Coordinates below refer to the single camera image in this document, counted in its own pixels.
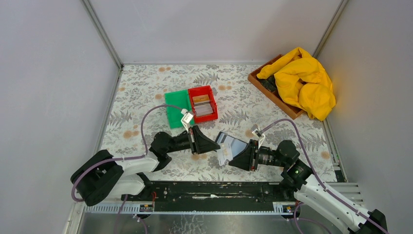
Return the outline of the black leather card holder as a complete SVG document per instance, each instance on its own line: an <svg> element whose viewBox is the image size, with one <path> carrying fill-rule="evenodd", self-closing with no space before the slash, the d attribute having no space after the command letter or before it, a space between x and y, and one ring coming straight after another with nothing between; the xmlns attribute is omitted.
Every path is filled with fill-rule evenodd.
<svg viewBox="0 0 413 234"><path fill-rule="evenodd" d="M233 158L239 154L242 150L245 149L245 147L247 146L247 143L244 141L241 141L235 137L232 137L230 135L227 135L224 132L219 132L218 136L215 139L215 142L218 144L221 143L229 143L232 149L232 153L233 153Z"/></svg>

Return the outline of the white VIP credit card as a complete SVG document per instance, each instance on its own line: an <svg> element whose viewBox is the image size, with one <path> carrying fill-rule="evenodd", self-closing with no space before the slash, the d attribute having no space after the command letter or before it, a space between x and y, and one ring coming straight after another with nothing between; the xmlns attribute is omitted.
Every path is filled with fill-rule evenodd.
<svg viewBox="0 0 413 234"><path fill-rule="evenodd" d="M232 149L229 143L221 143L219 145L220 145L220 149L216 151L218 162L220 166L225 166L226 164L228 164L230 161L233 160Z"/></svg>

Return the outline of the red plastic bin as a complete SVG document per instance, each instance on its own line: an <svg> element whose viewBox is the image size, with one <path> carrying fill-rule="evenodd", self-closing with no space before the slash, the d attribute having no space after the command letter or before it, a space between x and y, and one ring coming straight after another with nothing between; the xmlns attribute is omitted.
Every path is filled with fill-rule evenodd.
<svg viewBox="0 0 413 234"><path fill-rule="evenodd" d="M188 89L189 100L193 110L194 122L203 123L218 119L218 108L212 88L201 86Z"/></svg>

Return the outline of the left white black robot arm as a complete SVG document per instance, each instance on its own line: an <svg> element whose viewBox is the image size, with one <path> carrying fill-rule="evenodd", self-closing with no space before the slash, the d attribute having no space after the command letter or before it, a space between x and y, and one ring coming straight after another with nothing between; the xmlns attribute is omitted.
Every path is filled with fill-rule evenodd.
<svg viewBox="0 0 413 234"><path fill-rule="evenodd" d="M164 169L172 161L169 153L190 150L199 155L219 149L220 145L205 136L197 125L176 136L158 132L145 156L115 158L108 150L98 151L72 174L72 191L78 192L78 200L87 206L122 195L146 200L151 188L143 174Z"/></svg>

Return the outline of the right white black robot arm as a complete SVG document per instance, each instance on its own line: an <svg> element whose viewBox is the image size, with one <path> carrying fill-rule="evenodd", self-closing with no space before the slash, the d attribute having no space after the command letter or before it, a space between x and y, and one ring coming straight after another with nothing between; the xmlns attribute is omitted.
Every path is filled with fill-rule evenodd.
<svg viewBox="0 0 413 234"><path fill-rule="evenodd" d="M388 233L386 217L381 211L369 211L346 198L318 178L299 156L290 140L282 141L275 150L251 140L229 165L246 171L254 171L260 164L282 167L279 193L284 200L295 198L303 202L344 234Z"/></svg>

